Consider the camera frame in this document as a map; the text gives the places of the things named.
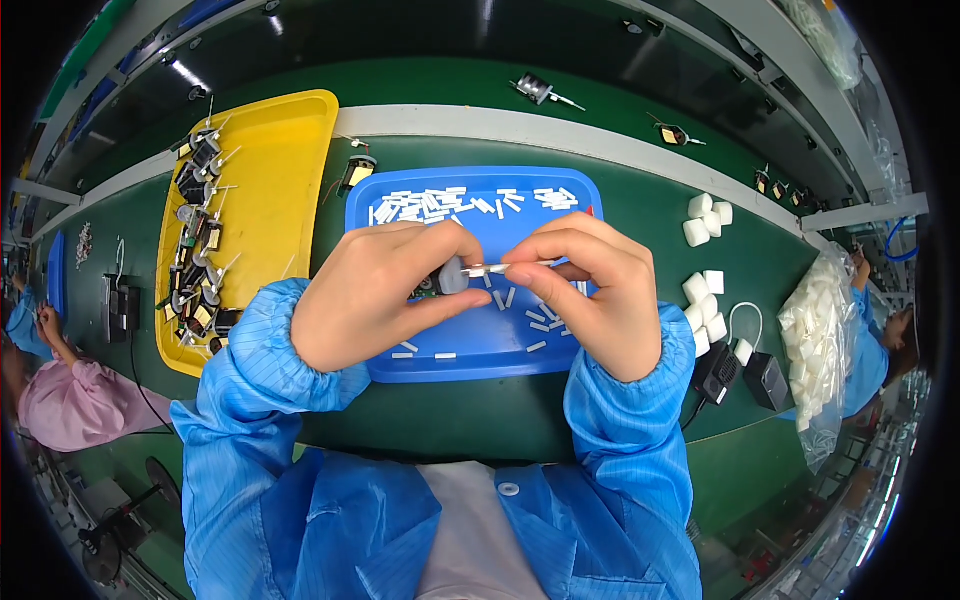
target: red wire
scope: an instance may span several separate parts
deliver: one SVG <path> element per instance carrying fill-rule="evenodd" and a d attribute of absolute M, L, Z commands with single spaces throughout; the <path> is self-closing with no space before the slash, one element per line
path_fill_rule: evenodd
<path fill-rule="evenodd" d="M 326 193 L 324 194 L 324 200 L 320 203 L 320 206 L 323 206 L 324 204 L 326 204 L 326 197 L 330 195 L 330 192 L 331 192 L 331 191 L 333 191 L 333 186 L 336 185 L 337 183 L 341 182 L 341 181 L 343 181 L 343 179 L 338 179 L 338 180 L 334 181 L 333 183 L 331 183 L 331 184 L 330 184 L 330 187 L 326 188 Z"/>

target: white button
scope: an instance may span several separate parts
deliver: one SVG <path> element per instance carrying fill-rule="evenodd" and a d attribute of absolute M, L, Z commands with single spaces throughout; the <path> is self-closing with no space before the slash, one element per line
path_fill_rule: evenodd
<path fill-rule="evenodd" d="M 517 495 L 520 493 L 520 486 L 516 483 L 501 483 L 496 487 L 503 495 Z"/>

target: black power supply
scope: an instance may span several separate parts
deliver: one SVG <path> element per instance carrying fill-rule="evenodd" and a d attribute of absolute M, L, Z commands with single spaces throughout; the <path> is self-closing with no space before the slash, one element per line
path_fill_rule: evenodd
<path fill-rule="evenodd" d="M 756 352 L 750 357 L 743 381 L 754 395 L 756 403 L 763 408 L 779 412 L 786 400 L 786 379 L 780 363 L 770 354 Z"/>
<path fill-rule="evenodd" d="M 714 342 L 693 370 L 693 389 L 710 404 L 720 406 L 743 366 L 726 342 Z"/>

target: blue hose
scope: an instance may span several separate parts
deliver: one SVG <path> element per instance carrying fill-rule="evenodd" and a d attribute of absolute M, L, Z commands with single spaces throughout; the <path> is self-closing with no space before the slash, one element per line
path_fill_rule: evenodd
<path fill-rule="evenodd" d="M 890 254 L 890 241 L 894 239 L 894 235 L 897 235 L 897 230 L 900 229 L 900 226 L 903 225 L 904 221 L 906 221 L 906 217 L 903 217 L 897 221 L 897 224 L 894 225 L 894 228 L 890 230 L 890 235 L 887 236 L 887 243 L 883 245 L 883 255 L 886 256 L 887 260 L 890 262 L 903 262 L 905 260 L 910 260 L 917 255 L 917 251 L 920 249 L 918 246 L 910 252 L 901 254 L 900 256 L 893 256 Z"/>

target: pink jacket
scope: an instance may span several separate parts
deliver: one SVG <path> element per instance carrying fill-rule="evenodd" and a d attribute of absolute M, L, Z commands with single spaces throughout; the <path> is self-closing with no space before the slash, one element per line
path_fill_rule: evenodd
<path fill-rule="evenodd" d="M 74 452 L 162 425 L 134 382 L 100 363 L 80 359 L 71 371 L 59 354 L 40 368 L 17 403 L 20 424 L 38 442 Z M 170 400 L 143 393 L 170 422 Z"/>

